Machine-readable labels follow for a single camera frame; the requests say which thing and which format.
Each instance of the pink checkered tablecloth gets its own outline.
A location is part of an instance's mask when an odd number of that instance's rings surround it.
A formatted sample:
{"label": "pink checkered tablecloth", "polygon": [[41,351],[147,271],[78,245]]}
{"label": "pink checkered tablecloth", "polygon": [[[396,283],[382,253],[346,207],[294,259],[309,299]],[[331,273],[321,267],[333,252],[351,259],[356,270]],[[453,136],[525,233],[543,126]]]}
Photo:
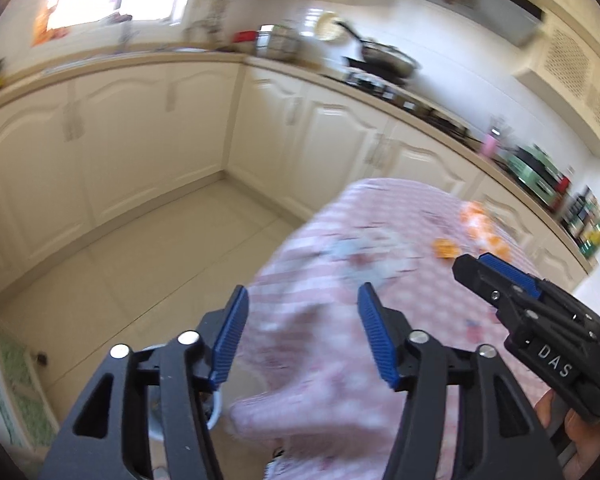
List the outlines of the pink checkered tablecloth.
{"label": "pink checkered tablecloth", "polygon": [[[532,403],[547,386],[504,349],[506,329],[485,301],[455,282],[432,241],[451,238],[477,256],[459,222],[461,201],[424,184],[357,182],[289,237],[248,287],[250,316],[238,358],[268,392],[230,409],[244,438],[285,449],[276,480],[378,480],[386,466],[405,394],[389,389],[358,317],[358,286],[371,281],[382,304],[442,344],[494,345]],[[512,263],[532,264],[511,244]],[[449,388],[438,478],[450,478],[458,392]]]}

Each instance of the white floor tile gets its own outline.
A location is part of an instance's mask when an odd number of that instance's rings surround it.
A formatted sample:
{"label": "white floor tile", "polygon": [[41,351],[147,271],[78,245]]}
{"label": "white floor tile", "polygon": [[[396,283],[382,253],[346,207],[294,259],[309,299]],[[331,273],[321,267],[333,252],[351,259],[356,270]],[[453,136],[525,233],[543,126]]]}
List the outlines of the white floor tile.
{"label": "white floor tile", "polygon": [[209,194],[238,216],[257,224],[259,227],[266,227],[277,218],[274,212],[243,191],[236,189],[226,180],[220,180],[200,191]]}
{"label": "white floor tile", "polygon": [[52,384],[128,321],[93,261],[80,251],[0,309],[25,344],[46,352],[43,386]]}
{"label": "white floor tile", "polygon": [[195,329],[206,312],[225,306],[236,285],[249,284],[279,244],[260,232],[154,306],[131,325],[142,345],[164,343]]}
{"label": "white floor tile", "polygon": [[216,457],[225,480],[262,480],[271,453],[257,444],[237,440],[224,430],[222,420],[211,431]]}
{"label": "white floor tile", "polygon": [[124,343],[133,350],[140,350],[138,338],[133,330],[125,329],[96,349],[91,355],[72,368],[67,374],[46,389],[46,398],[54,410],[58,422],[68,415],[81,391],[100,366],[107,352],[117,344]]}
{"label": "white floor tile", "polygon": [[264,212],[245,200],[249,212],[238,212],[237,204],[228,205],[231,195],[224,184],[213,184],[89,247],[128,322],[260,230]]}
{"label": "white floor tile", "polygon": [[263,232],[281,244],[300,227],[302,227],[302,221],[300,220],[291,222],[289,220],[278,218],[265,227]]}

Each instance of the kitchen counter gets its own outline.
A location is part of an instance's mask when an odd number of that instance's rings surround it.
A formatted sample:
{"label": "kitchen counter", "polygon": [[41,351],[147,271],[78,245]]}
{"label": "kitchen counter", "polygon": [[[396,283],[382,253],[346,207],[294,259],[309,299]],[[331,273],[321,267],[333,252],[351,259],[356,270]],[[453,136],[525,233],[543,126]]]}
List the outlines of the kitchen counter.
{"label": "kitchen counter", "polygon": [[400,110],[391,104],[375,98],[369,94],[352,88],[339,81],[329,79],[317,73],[317,67],[301,67],[292,64],[285,64],[268,59],[261,59],[247,56],[245,54],[232,54],[223,52],[129,52],[126,54],[109,54],[106,56],[96,56],[91,59],[74,60],[64,64],[41,69],[40,72],[21,78],[13,82],[0,91],[0,108],[4,105],[35,92],[42,88],[52,86],[78,76],[91,73],[113,70],[129,66],[139,66],[145,64],[159,64],[171,62],[224,62],[224,63],[243,63],[249,66],[260,67],[266,70],[283,73],[309,83],[322,86],[335,92],[347,95],[364,104],[367,104],[381,112],[384,112],[395,119],[410,124],[414,128],[422,131],[455,151],[458,155],[477,166],[493,180],[505,187],[511,194],[519,199],[526,207],[539,218],[552,232],[560,239],[574,257],[578,260],[585,271],[590,274],[597,266],[597,261],[592,258],[587,260],[578,250],[574,241],[560,227],[558,222],[545,211],[531,196],[520,188],[507,174],[492,162],[472,152],[469,148],[460,142],[449,137],[435,127],[427,124],[423,120]]}

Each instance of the frying pan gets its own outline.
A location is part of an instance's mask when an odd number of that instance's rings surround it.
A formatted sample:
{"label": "frying pan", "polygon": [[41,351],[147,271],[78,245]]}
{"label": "frying pan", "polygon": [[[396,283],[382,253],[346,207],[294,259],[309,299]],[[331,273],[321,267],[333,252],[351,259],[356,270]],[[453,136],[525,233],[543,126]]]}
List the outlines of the frying pan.
{"label": "frying pan", "polygon": [[360,42],[362,46],[362,58],[367,63],[391,70],[402,79],[410,78],[413,72],[420,68],[420,64],[413,57],[407,56],[394,46],[365,40],[347,22],[337,20],[334,23],[340,25]]}

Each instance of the orange cloth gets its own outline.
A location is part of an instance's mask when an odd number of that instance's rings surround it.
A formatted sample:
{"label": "orange cloth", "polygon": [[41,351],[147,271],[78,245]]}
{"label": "orange cloth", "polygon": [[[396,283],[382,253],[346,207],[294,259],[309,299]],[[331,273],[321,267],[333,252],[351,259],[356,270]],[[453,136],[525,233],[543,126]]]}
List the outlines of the orange cloth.
{"label": "orange cloth", "polygon": [[465,202],[460,209],[460,221],[467,234],[485,253],[491,253],[506,262],[511,261],[511,248],[496,234],[493,220],[478,202]]}
{"label": "orange cloth", "polygon": [[57,7],[58,4],[55,4],[53,7],[48,9],[45,8],[36,18],[36,21],[33,25],[32,46],[46,43],[47,41],[64,38],[67,34],[69,34],[68,27],[48,28],[49,17],[55,12]]}
{"label": "orange cloth", "polygon": [[433,240],[433,251],[437,258],[457,258],[460,256],[460,247],[453,240],[436,238]]}

